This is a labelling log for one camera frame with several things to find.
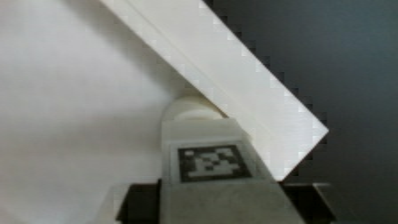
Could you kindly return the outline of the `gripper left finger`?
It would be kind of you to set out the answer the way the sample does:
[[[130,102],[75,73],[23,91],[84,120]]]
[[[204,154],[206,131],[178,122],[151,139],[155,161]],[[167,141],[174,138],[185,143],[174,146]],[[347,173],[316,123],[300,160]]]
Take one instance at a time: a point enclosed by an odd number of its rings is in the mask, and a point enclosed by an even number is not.
[[[116,221],[121,224],[160,224],[162,181],[130,185]]]

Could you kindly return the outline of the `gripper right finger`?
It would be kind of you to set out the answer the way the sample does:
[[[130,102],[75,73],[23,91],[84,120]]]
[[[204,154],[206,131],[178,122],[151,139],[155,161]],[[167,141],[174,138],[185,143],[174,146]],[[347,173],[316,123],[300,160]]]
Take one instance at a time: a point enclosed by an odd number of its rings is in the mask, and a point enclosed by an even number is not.
[[[329,183],[279,183],[306,224],[347,224],[350,211]]]

